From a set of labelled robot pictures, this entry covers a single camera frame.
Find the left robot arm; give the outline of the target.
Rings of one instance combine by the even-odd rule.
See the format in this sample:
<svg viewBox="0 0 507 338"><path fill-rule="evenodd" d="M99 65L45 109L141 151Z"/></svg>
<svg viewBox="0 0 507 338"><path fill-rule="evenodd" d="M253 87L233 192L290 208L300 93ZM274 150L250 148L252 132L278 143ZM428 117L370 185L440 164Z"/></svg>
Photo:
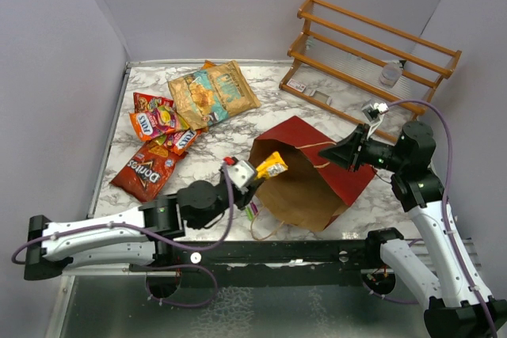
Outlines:
<svg viewBox="0 0 507 338"><path fill-rule="evenodd" d="M244 208L262 184L253 180L244 188L223 178L217 185L195 181L173 195L163 196L129 211L111 215L106 221L85 220L64 227L43 215L29 220L24 279L52 279L71 264L72 253L102 248L114 243L172 241L185 234L184 227L207 229L212 220L233 207Z"/></svg>

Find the orange white snack box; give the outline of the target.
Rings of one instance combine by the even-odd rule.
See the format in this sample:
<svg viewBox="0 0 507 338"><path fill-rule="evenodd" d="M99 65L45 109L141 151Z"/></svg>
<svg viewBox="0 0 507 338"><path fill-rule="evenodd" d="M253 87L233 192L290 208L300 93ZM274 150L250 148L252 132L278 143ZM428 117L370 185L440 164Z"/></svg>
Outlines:
<svg viewBox="0 0 507 338"><path fill-rule="evenodd" d="M189 129L189 124L170 106L161 105L145 112L129 114L135 135L141 141Z"/></svg>

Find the red doritos chip bag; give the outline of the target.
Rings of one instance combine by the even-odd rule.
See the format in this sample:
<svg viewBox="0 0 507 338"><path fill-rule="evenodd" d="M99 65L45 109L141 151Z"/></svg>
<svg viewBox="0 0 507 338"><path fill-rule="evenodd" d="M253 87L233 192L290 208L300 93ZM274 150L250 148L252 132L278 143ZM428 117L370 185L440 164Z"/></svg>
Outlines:
<svg viewBox="0 0 507 338"><path fill-rule="evenodd" d="M156 198L186 153L175 154L156 142L146 142L128 161L110 184L123 189L139 202Z"/></svg>

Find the colourful orange candy bag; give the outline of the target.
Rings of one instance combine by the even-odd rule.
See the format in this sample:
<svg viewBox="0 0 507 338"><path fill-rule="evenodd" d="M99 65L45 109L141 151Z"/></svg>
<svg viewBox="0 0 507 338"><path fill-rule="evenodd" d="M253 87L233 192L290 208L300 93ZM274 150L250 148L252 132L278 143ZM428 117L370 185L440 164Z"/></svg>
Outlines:
<svg viewBox="0 0 507 338"><path fill-rule="evenodd" d="M202 133L202 130L194 131L188 129L159 136L154 139L154 142L159 146L165 147L174 154L182 155Z"/></svg>

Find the yellow kettle chips bag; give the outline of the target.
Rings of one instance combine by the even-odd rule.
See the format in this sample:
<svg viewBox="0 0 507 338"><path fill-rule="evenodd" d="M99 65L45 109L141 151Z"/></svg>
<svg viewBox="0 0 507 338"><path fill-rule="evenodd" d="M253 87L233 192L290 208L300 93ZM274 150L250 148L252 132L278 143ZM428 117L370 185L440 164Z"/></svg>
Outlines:
<svg viewBox="0 0 507 338"><path fill-rule="evenodd" d="M204 69L208 69L208 68L214 67L214 66L215 66L215 64L213 62L206 60L204 62L204 65L202 66L202 69L204 70Z"/></svg>

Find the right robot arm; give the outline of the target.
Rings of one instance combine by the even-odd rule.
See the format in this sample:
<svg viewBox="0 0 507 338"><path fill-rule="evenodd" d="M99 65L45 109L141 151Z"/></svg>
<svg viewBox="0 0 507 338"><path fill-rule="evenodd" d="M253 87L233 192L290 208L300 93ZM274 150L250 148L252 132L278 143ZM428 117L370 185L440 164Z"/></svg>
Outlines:
<svg viewBox="0 0 507 338"><path fill-rule="evenodd" d="M431 337L495 337L506 322L506 301L496 299L482 281L453 221L445 187L431 170L436 149L433 130L410 121L395 144L372 139L360 124L319 156L349 171L364 165L391 172L391 189L417 227L433 264L428 268L395 229L368 233L364 259L374 268L386 265L423 309Z"/></svg>

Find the red brown paper bag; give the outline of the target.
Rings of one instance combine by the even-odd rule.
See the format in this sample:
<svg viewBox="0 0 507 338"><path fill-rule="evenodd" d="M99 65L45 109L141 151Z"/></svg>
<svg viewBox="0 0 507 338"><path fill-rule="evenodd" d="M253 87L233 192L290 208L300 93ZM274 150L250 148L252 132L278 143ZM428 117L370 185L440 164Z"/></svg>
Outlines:
<svg viewBox="0 0 507 338"><path fill-rule="evenodd" d="M356 172L321 158L320 150L334 141L298 116L293 116L253 140L249 162L260 165L278 152L288 170L266 180L256 192L261 205L280 221L321 232L351 207L375 176L366 165Z"/></svg>

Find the yellow m&m's packet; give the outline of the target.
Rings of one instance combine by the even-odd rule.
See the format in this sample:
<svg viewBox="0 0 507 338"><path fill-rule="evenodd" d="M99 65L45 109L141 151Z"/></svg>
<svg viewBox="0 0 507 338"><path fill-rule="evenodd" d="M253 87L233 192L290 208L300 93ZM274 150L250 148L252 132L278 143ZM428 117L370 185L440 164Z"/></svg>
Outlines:
<svg viewBox="0 0 507 338"><path fill-rule="evenodd" d="M280 153L278 151L274 151L260 165L256 167L256 171L256 180L267 180L288 171L288 166L284 162Z"/></svg>

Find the red cheez-it snack bag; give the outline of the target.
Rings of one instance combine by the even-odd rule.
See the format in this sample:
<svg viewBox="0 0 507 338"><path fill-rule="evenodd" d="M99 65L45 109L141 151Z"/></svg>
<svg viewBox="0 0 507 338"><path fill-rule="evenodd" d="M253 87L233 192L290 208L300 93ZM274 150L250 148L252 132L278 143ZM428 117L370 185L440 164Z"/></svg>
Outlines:
<svg viewBox="0 0 507 338"><path fill-rule="evenodd" d="M173 100L145 93L133 93L134 112L146 112L161 105L173 107Z"/></svg>

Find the gold foil snack bag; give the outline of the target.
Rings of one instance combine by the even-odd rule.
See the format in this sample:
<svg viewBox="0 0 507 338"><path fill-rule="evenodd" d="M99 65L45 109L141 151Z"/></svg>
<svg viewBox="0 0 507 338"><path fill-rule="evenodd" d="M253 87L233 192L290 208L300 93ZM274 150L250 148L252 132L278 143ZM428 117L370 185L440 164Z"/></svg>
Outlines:
<svg viewBox="0 0 507 338"><path fill-rule="evenodd" d="M176 111L193 130L261 106L234 60L171 80L168 88Z"/></svg>

